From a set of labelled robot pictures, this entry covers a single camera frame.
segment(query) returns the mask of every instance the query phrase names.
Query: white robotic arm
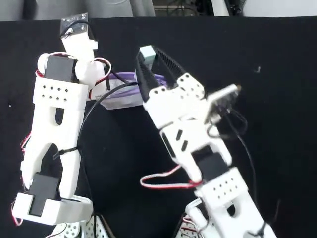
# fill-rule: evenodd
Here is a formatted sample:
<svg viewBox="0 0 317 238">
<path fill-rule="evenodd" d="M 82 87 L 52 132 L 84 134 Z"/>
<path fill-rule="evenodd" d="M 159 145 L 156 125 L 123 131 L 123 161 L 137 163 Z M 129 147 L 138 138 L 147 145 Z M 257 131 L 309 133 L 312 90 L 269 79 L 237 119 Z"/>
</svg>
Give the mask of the white robotic arm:
<svg viewBox="0 0 317 238">
<path fill-rule="evenodd" d="M 154 59 L 162 59 L 176 82 L 168 87 L 155 82 L 151 67 Z M 151 46 L 140 48 L 136 76 L 148 111 L 170 153 L 196 187 L 200 199 L 189 204 L 187 214 L 205 238 L 275 238 L 254 205 L 241 174 L 231 167 L 231 155 L 215 124 L 221 119 L 218 108 L 228 108 L 240 87 L 230 85 L 205 97 L 203 86 L 186 73 L 172 58 Z M 208 218 L 197 207 L 203 201 Z M 227 208 L 234 205 L 230 215 Z"/>
<path fill-rule="evenodd" d="M 69 24 L 79 17 L 87 18 L 87 15 L 80 14 L 62 22 Z M 67 53 L 39 57 L 32 134 L 21 163 L 27 191 L 18 193 L 12 210 L 13 216 L 20 219 L 56 225 L 88 221 L 93 212 L 90 199 L 74 195 L 81 160 L 77 140 L 89 90 L 105 72 L 101 62 L 93 61 L 93 44 L 90 44 L 87 27 L 84 24 L 76 27 L 77 34 L 62 39 Z M 55 121 L 58 108 L 63 109 L 60 125 Z M 42 159 L 52 143 L 59 149 L 61 178 L 41 174 Z"/>
</svg>

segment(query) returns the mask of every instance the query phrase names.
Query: red wire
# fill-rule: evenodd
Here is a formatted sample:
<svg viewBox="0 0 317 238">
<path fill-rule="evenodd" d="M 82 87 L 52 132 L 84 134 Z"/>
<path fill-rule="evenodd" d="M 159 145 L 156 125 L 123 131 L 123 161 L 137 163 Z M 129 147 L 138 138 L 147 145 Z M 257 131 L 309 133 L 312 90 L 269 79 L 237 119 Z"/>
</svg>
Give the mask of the red wire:
<svg viewBox="0 0 317 238">
<path fill-rule="evenodd" d="M 186 230 L 186 231 L 191 231 L 191 232 L 197 232 L 196 230 L 188 228 L 188 227 L 182 227 L 181 229 Z"/>
</svg>

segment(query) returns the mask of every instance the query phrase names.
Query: red and white wire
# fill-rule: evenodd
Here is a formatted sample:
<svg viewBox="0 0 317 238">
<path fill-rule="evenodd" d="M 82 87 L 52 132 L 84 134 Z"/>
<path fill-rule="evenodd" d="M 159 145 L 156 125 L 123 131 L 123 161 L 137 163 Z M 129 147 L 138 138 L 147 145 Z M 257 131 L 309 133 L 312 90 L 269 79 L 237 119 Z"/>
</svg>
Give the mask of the red and white wire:
<svg viewBox="0 0 317 238">
<path fill-rule="evenodd" d="M 107 65 L 109 66 L 109 70 L 108 70 L 108 72 L 105 74 L 105 76 L 104 76 L 102 79 L 99 79 L 99 80 L 95 83 L 95 86 L 96 86 L 96 85 L 100 84 L 101 82 L 105 81 L 105 80 L 108 78 L 108 76 L 110 75 L 111 70 L 112 70 L 112 65 L 111 65 L 110 61 L 108 61 L 107 59 L 102 58 L 102 57 L 96 57 L 96 58 L 94 58 L 93 61 L 99 61 L 99 62 L 104 63 L 104 64 L 107 64 Z"/>
<path fill-rule="evenodd" d="M 27 136 L 21 141 L 20 146 L 21 146 L 21 150 L 24 152 L 25 150 L 25 146 L 28 143 L 29 139 L 31 138 L 31 132 L 29 132 L 27 134 Z"/>
<path fill-rule="evenodd" d="M 158 190 L 166 190 L 166 189 L 190 189 L 190 188 L 195 188 L 200 185 L 200 183 L 170 183 L 170 184 L 149 184 L 145 183 L 146 180 L 152 179 L 152 178 L 157 178 L 157 177 L 167 177 L 177 170 L 181 168 L 180 165 L 177 165 L 174 167 L 172 170 L 164 172 L 164 173 L 157 173 L 157 174 L 152 174 L 152 175 L 146 175 L 143 176 L 140 179 L 140 184 L 143 187 L 149 188 L 149 189 L 158 189 Z"/>
<path fill-rule="evenodd" d="M 191 221 L 190 218 L 183 217 L 183 222 L 187 224 L 191 224 L 194 227 L 196 227 L 196 224 L 193 221 Z"/>
<path fill-rule="evenodd" d="M 14 206 L 14 203 L 15 203 L 15 200 L 11 203 L 11 216 L 12 216 L 12 219 L 13 219 L 13 222 L 14 224 L 19 227 L 22 225 L 23 223 L 23 219 L 20 219 L 20 221 L 13 215 L 13 206 Z"/>
</svg>

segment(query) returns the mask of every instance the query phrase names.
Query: black table surface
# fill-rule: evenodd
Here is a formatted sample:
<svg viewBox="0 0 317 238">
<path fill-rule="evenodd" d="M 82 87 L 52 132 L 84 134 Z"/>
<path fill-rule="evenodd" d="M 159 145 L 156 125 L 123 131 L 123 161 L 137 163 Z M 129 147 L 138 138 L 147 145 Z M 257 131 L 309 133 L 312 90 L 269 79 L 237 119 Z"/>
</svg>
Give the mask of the black table surface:
<svg viewBox="0 0 317 238">
<path fill-rule="evenodd" d="M 153 44 L 209 92 L 241 84 L 236 108 L 249 122 L 243 138 L 257 170 L 261 214 L 270 220 L 280 199 L 273 224 L 278 237 L 308 237 L 314 232 L 316 17 L 114 18 L 93 19 L 92 24 L 98 55 L 110 60 L 116 71 L 134 71 L 138 48 Z M 37 58 L 63 50 L 59 21 L 1 22 L 0 29 L 1 235 L 42 238 L 53 227 L 25 221 L 16 228 L 10 203 L 21 189 L 19 143 L 31 130 Z M 107 111 L 98 106 L 87 121 L 82 143 L 95 210 L 105 216 L 114 234 L 170 237 L 194 196 L 190 190 L 153 191 L 139 185 L 141 176 L 173 166 L 147 112 L 142 107 Z M 251 187 L 245 150 L 238 140 L 226 144 Z M 179 172 L 171 180 L 187 178 Z M 77 194 L 88 196 L 82 173 Z"/>
</svg>

